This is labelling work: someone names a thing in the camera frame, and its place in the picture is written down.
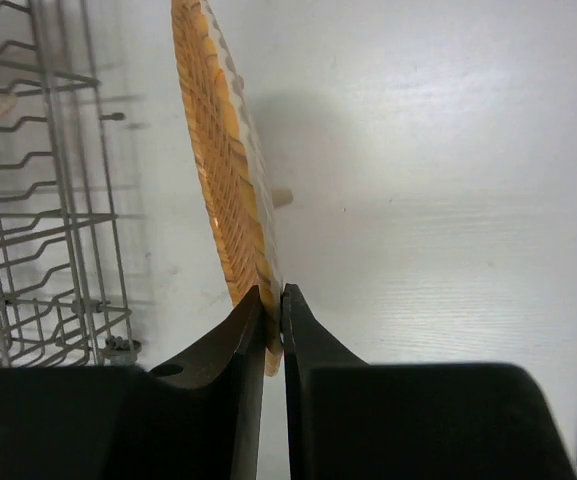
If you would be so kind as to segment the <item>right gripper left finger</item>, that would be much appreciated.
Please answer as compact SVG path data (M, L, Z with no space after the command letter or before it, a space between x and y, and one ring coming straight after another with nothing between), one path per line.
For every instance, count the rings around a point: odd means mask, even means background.
M264 310L227 318L151 370L0 368L0 479L252 479Z

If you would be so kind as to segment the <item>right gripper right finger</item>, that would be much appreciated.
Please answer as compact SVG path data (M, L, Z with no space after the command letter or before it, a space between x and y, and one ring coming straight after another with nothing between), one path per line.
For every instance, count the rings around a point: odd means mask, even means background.
M282 297L295 479L573 479L547 401L505 363L371 365Z

